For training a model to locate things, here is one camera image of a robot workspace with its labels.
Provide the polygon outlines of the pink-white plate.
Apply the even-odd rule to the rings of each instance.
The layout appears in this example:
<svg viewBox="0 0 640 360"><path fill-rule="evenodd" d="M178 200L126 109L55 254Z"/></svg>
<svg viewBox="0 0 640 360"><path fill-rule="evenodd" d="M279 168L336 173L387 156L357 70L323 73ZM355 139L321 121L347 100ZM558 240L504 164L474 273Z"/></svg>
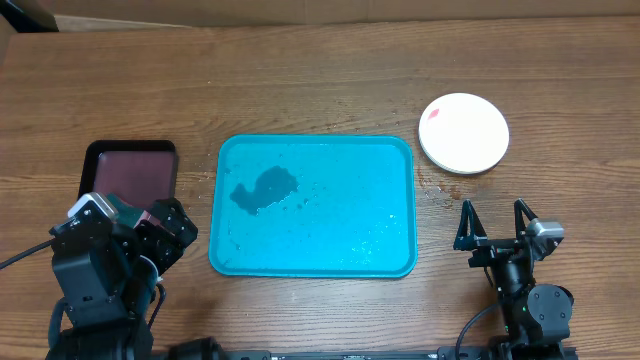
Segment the pink-white plate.
<svg viewBox="0 0 640 360"><path fill-rule="evenodd" d="M460 175L485 172L505 156L508 123L488 100L469 93L451 93L433 100L423 111L418 138L438 167Z"/></svg>

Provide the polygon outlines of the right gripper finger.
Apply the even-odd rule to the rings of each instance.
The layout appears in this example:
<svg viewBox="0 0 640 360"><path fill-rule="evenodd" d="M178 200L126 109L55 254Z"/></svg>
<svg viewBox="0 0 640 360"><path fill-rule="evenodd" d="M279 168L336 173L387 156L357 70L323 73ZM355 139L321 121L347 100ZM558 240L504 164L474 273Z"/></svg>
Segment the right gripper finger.
<svg viewBox="0 0 640 360"><path fill-rule="evenodd" d="M462 204L461 219L453 243L453 249L472 251L485 246L488 236L470 200Z"/></svg>
<svg viewBox="0 0 640 360"><path fill-rule="evenodd" d="M525 220L532 221L537 215L531 210L522 198L518 198L514 202L514 223L517 238L523 238L525 235Z"/></svg>

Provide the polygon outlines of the black tray with red liquid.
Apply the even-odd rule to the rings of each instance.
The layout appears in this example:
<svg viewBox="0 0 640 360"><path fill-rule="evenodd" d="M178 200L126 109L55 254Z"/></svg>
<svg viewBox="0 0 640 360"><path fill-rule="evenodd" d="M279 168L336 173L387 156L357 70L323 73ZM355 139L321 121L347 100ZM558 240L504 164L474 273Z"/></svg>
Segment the black tray with red liquid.
<svg viewBox="0 0 640 360"><path fill-rule="evenodd" d="M113 194L146 209L174 196L177 168L176 147L169 140L97 140L86 150L78 197Z"/></svg>

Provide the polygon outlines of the green and pink sponge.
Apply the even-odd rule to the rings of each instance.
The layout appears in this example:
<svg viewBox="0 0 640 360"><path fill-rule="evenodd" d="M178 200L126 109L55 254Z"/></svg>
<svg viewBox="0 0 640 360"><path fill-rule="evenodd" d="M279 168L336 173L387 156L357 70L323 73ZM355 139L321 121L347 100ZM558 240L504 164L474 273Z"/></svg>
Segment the green and pink sponge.
<svg viewBox="0 0 640 360"><path fill-rule="evenodd" d="M154 224L158 223L158 221L148 211L133 207L114 194L108 194L107 199L116 209L117 214L115 222L118 224L135 228L143 220Z"/></svg>

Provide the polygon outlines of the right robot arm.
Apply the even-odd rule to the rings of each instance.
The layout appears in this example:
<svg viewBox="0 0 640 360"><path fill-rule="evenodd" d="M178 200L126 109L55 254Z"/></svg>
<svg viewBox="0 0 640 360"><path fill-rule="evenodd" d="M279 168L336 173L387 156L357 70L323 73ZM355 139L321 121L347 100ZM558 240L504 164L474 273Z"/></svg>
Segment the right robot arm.
<svg viewBox="0 0 640 360"><path fill-rule="evenodd" d="M570 336L574 305L571 292L558 285L538 284L534 267L550 256L564 239L557 221L540 219L524 202L514 202L515 236L491 240L472 205L466 200L453 243L469 251L471 268L484 270L497 293L495 304L474 315L463 327L452 350L454 359L575 359L574 348L562 341ZM469 329L482 317L499 310L506 334L482 348L464 347Z"/></svg>

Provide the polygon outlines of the teal plastic tray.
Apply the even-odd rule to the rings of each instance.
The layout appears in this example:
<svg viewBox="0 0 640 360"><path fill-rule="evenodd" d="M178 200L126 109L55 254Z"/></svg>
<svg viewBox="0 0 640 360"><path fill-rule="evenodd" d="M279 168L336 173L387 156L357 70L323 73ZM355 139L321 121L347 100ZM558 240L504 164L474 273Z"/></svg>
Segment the teal plastic tray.
<svg viewBox="0 0 640 360"><path fill-rule="evenodd" d="M388 135L237 135L218 154L208 257L227 276L402 278L413 154Z"/></svg>

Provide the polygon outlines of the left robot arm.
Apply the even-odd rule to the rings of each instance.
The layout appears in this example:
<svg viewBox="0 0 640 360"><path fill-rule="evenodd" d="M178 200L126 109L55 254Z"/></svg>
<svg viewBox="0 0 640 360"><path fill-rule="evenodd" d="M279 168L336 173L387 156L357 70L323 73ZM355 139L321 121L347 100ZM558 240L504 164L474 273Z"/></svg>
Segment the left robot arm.
<svg viewBox="0 0 640 360"><path fill-rule="evenodd" d="M48 331L50 359L155 359L151 332L162 275L197 238L175 198L148 209L82 195L54 226L52 270L63 292Z"/></svg>

